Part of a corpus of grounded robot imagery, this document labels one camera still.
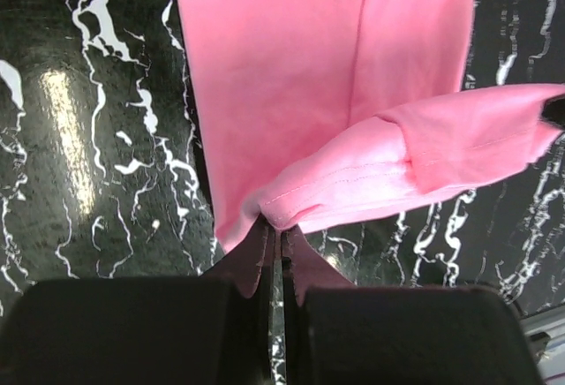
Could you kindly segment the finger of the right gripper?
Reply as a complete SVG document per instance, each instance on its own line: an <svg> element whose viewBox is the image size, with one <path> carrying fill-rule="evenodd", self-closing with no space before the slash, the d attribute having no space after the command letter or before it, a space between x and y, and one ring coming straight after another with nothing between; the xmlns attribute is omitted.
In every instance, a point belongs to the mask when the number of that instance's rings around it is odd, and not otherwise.
<svg viewBox="0 0 565 385"><path fill-rule="evenodd" d="M565 96L559 95L544 102L540 118L543 122L565 131Z"/></svg>

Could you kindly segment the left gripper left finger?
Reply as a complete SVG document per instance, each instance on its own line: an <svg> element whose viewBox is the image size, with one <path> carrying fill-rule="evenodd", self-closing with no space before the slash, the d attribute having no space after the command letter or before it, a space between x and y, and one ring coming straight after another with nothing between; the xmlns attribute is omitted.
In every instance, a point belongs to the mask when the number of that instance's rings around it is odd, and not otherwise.
<svg viewBox="0 0 565 385"><path fill-rule="evenodd" d="M57 279L1 330L4 384L269 384L275 230L200 276Z"/></svg>

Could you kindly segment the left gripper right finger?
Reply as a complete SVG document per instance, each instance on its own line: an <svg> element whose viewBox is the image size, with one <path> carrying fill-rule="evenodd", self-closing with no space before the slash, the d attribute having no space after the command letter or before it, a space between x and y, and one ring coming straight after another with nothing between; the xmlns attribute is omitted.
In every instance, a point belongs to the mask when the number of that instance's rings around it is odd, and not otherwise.
<svg viewBox="0 0 565 385"><path fill-rule="evenodd" d="M540 384L514 310L483 286L359 287L281 235L290 384Z"/></svg>

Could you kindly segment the pink t-shirt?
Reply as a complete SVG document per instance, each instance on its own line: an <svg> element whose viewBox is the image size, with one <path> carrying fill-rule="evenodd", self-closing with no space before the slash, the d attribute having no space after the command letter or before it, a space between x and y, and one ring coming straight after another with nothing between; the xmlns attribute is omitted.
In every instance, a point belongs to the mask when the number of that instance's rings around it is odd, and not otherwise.
<svg viewBox="0 0 565 385"><path fill-rule="evenodd" d="M225 251L490 185L561 134L557 84L462 89L474 0L178 0Z"/></svg>

